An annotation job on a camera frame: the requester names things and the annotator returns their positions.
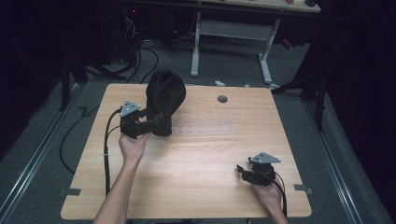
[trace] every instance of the finger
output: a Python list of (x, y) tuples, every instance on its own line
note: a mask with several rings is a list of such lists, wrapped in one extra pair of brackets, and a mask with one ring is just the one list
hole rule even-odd
[(146, 142), (150, 136), (151, 136), (151, 133), (145, 133), (145, 134), (140, 135), (139, 139), (141, 139), (141, 141)]

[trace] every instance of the gray floor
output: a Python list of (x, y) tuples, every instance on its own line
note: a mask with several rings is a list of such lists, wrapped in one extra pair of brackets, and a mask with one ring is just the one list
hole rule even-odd
[[(275, 84), (292, 81), (308, 45), (291, 50), (274, 45), (268, 58), (268, 64)], [(216, 50), (201, 51), (200, 75), (190, 77), (191, 47), (174, 45), (166, 47), (158, 44), (154, 49), (159, 55), (157, 69), (170, 69), (180, 75), (185, 83), (215, 85), (220, 80), (227, 86), (244, 86), (246, 81), (251, 87), (263, 87), (262, 72), (255, 54), (243, 51), (229, 51), (227, 46)], [(142, 50), (142, 66), (138, 75), (141, 77), (155, 64), (155, 57), (147, 50)], [(73, 178), (59, 160), (59, 147), (67, 130), (81, 118), (81, 106), (88, 110), (100, 104), (106, 86), (114, 80), (106, 77), (90, 76), (90, 81), (80, 87), (81, 93), (71, 104), (58, 132), (54, 133), (48, 145), (48, 152), (34, 174), (26, 191), (22, 194), (8, 223), (91, 223), (89, 220), (63, 220), (60, 216), (64, 196), (59, 196), (61, 189), (67, 189)], [(290, 141), (292, 153), (297, 162), (303, 182), (313, 190), (308, 195), (313, 213), (310, 217), (289, 218), (290, 223), (349, 223), (345, 208), (334, 186), (332, 176), (324, 160), (316, 128), (306, 113), (306, 104), (300, 101), (298, 90), (275, 95), (276, 106), (282, 119), (285, 132)], [(34, 155), (46, 130), (58, 115), (61, 105), (61, 88), (57, 85), (49, 99), (31, 117), (30, 123), (18, 142), (0, 163), (0, 202), (4, 202), (13, 186), (22, 174), (24, 167)], [(95, 114), (85, 118), (68, 135), (64, 143), (66, 163), (76, 169), (82, 150), (93, 124)], [(326, 110), (323, 117), (324, 135), (337, 165), (343, 173), (350, 189), (351, 197), (358, 208), (364, 223), (392, 223), (386, 210), (377, 199), (370, 181), (361, 169), (351, 149), (343, 129), (332, 109), (329, 97), (326, 98)], [(155, 223), (158, 220), (136, 220), (134, 223)], [(224, 223), (237, 223), (238, 220), (223, 219)], [(254, 219), (253, 223), (270, 223), (267, 218)]]

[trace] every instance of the aluminum rail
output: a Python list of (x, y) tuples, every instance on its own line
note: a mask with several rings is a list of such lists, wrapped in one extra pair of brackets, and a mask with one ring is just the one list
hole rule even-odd
[(48, 151), (50, 150), (49, 144), (52, 140), (52, 137), (58, 131), (62, 121), (64, 120), (65, 115), (69, 111), (73, 102), (78, 98), (81, 93), (83, 86), (76, 84), (72, 90), (72, 96), (70, 103), (68, 106), (58, 113), (55, 120), (51, 123), (49, 128), (47, 129), (43, 139), (35, 150), (35, 154), (29, 160), (29, 163), (26, 165), (25, 169), (21, 173), (11, 192), (8, 194), (6, 200), (0, 207), (0, 224), (7, 223), (11, 218), (13, 211), (15, 210), (18, 202), (21, 200), (24, 192), (29, 187), (30, 182), (35, 177), (35, 173), (41, 165), (41, 162), (46, 157)]
[(341, 204), (344, 206), (346, 215), (350, 223), (361, 224), (361, 215), (351, 197), (349, 187), (345, 179), (343, 178), (340, 170), (338, 169), (337, 163), (332, 155), (332, 151), (329, 144), (326, 141), (325, 135), (318, 129), (315, 123), (315, 112), (312, 105), (309, 102), (303, 102), (304, 110), (310, 117), (310, 122), (312, 127), (315, 129), (317, 138), (320, 142), (321, 153), (327, 168), (329, 169), (330, 176), (332, 177), (332, 182), (334, 183), (335, 189), (337, 190), (338, 196), (340, 197)]

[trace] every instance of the black bag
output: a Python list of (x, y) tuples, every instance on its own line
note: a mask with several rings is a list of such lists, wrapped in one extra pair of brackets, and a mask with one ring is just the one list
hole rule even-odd
[(186, 87), (180, 76), (170, 71), (156, 71), (146, 88), (147, 119), (163, 117), (158, 129), (152, 133), (157, 136), (172, 134), (171, 116), (177, 111), (186, 98)]

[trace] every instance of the wooden table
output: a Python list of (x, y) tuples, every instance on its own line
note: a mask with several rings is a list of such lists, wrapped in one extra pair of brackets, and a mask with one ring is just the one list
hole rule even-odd
[[(62, 217), (93, 219), (105, 198), (103, 143), (111, 113), (125, 99), (146, 107), (147, 85), (110, 84), (78, 164)], [(187, 86), (187, 97), (173, 115), (173, 134), (152, 135), (135, 178), (128, 218), (266, 217), (236, 164), (248, 168), (248, 157), (266, 152), (283, 177), (289, 217), (307, 217), (311, 208), (290, 151), (271, 92), (262, 88)], [(218, 101), (219, 95), (228, 98)], [(114, 117), (111, 127), (119, 125)], [(111, 183), (122, 164), (119, 132), (108, 140)]]
[(230, 4), (243, 7), (263, 7), (273, 9), (283, 9), (288, 11), (314, 12), (319, 13), (318, 4), (309, 7), (304, 0), (294, 0), (293, 4), (288, 4), (285, 0), (201, 0), (203, 3)]

